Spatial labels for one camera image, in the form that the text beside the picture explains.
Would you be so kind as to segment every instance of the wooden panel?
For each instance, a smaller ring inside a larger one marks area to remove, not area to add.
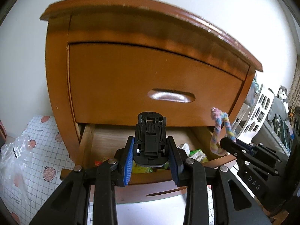
[[[3,144],[5,144],[6,136],[7,134],[5,128],[0,121],[0,148],[2,147]]]
[[[237,96],[237,99],[236,99],[235,103],[232,105],[233,108],[232,108],[232,110],[230,110],[228,112],[229,119],[230,119],[231,123],[234,122],[234,120],[236,119],[236,116],[238,115],[240,109],[242,108],[242,105],[243,105],[243,103],[246,99],[246,96],[248,94],[248,91],[250,89],[252,81],[254,79],[254,76],[255,76],[255,69],[253,67],[250,67],[249,71],[247,73],[246,80],[244,81],[243,86],[240,89],[240,92]],[[223,135],[220,135],[220,138],[223,138],[224,135],[225,135],[225,130],[223,131]]]
[[[63,14],[77,15],[102,13],[104,10],[117,10],[117,13],[131,13],[133,15],[132,17],[145,13],[147,16],[152,16],[153,14],[157,16],[158,14],[161,14],[169,19],[173,17],[178,22],[181,21],[183,24],[193,25],[194,27],[207,32],[207,35],[211,36],[211,40],[218,41],[224,48],[230,50],[235,55],[238,55],[238,57],[243,58],[248,65],[262,71],[262,65],[259,61],[225,31],[198,15],[154,0],[65,0],[51,4],[41,16],[41,19],[49,20],[51,17],[62,16]],[[164,33],[165,31],[159,30],[156,35],[163,35]]]
[[[280,225],[283,223],[283,221],[287,218],[289,213],[286,210],[280,211],[277,215],[273,216],[272,218],[275,219],[274,222],[272,222],[272,225]]]
[[[117,204],[146,202],[185,194],[186,191],[186,187],[178,188],[173,181],[128,185],[115,187],[115,200]]]
[[[89,165],[94,132],[95,132],[94,124],[87,124],[85,126],[80,141],[79,153],[77,155],[75,165],[80,165],[82,167],[87,167]]]
[[[218,159],[208,161],[202,165],[205,167],[217,168],[225,165],[231,168],[235,165],[236,158],[233,155],[226,155]],[[62,169],[60,179],[64,180],[72,170]],[[129,185],[154,184],[172,180],[171,170],[150,172],[150,173],[132,173]]]
[[[211,107],[233,107],[242,81],[215,67],[145,47],[70,45],[70,90],[76,122],[135,125],[144,111],[158,112],[167,126],[212,126]],[[152,89],[194,94],[178,103],[150,99]]]
[[[68,91],[68,29],[70,16],[49,19],[46,39],[46,77],[52,111],[64,144],[76,160],[79,141]]]
[[[106,126],[100,125],[95,129],[89,167],[95,166],[95,161],[102,158],[114,157],[118,149],[124,148],[128,136],[135,136],[134,126]]]
[[[73,15],[69,42],[136,44],[186,55],[245,80],[249,66],[208,32],[169,16],[103,12]]]

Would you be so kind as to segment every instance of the drawer front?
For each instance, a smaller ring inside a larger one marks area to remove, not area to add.
[[[139,46],[72,44],[68,63],[79,123],[135,125],[139,113],[153,111],[167,126],[212,126],[211,107],[228,112],[242,86],[205,63]]]

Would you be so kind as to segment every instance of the gray fabric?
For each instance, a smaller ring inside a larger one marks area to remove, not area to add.
[[[278,138],[269,123],[265,120],[258,133],[252,138],[255,144],[262,143],[264,146],[269,147],[275,151],[286,154],[289,156],[287,149]]]
[[[268,113],[268,121],[272,121],[275,117],[275,113],[279,114],[283,120],[287,119],[287,113],[285,113],[285,107],[281,100],[274,96],[271,108]]]
[[[282,118],[280,117],[280,115],[278,115],[276,113],[273,123],[275,125],[275,128],[274,128],[275,133],[277,134],[280,141],[284,144],[287,151],[290,153],[289,144],[287,143],[287,136],[286,136],[287,135],[287,131],[286,131],[287,126],[285,125],[285,121],[283,121]]]

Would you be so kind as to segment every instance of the tiled floor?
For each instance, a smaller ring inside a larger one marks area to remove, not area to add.
[[[28,225],[40,207],[61,183],[61,180],[59,179],[61,169],[72,169],[74,167],[74,163],[69,158],[68,151],[60,138],[58,128],[53,117],[34,117],[22,134],[27,134],[30,139],[36,141],[36,145],[33,148],[34,154],[32,168],[29,169],[28,173],[24,174],[25,183],[28,185],[30,204],[25,204],[25,202],[22,201],[20,190],[15,185],[13,185],[13,187],[4,187],[2,190],[0,189],[0,196],[9,211],[14,213],[14,217],[17,216],[20,220],[20,224]],[[243,184],[243,186],[245,186],[252,197],[254,197],[253,193],[249,190],[245,183],[237,176],[237,164],[230,170]],[[207,191],[209,225],[213,225],[214,210],[212,191],[209,188],[207,188]],[[90,202],[88,208],[88,225],[92,225],[92,211],[93,203]]]

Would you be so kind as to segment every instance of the wooden drawer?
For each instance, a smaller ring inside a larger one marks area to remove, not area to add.
[[[84,168],[95,166],[95,161],[102,158],[111,158],[116,150],[125,147],[128,136],[134,136],[134,126],[94,125],[85,126],[80,152],[76,165]],[[168,127],[167,136],[173,136],[176,145],[188,143],[191,150],[202,149],[206,153],[208,162],[206,167],[217,168],[225,165],[231,168],[236,163],[232,155],[217,156],[209,150],[211,132],[206,127]],[[63,169],[61,179],[64,179],[71,170]],[[91,187],[90,201],[94,198],[94,189]],[[152,173],[131,174],[129,185],[115,187],[116,203],[145,202],[164,199],[186,193],[186,187],[177,187],[172,181],[171,171],[158,171]]]
[[[95,167],[95,162],[114,157],[118,149],[124,148],[128,136],[135,135],[135,126],[116,126],[87,124],[83,131],[76,165],[84,168]],[[166,127],[166,135],[173,136],[176,145],[187,143],[190,150],[201,149],[209,162],[204,166],[216,168],[235,160],[232,155],[223,157],[211,153],[209,137],[211,132],[206,127]],[[153,173],[132,174],[129,184],[149,184],[170,181],[170,170]]]
[[[134,126],[139,113],[151,111],[166,116],[167,126],[212,126],[211,107],[229,113],[242,86],[236,77],[184,56],[105,43],[70,45],[69,77],[75,121],[111,125]],[[154,100],[153,89],[192,102]]]

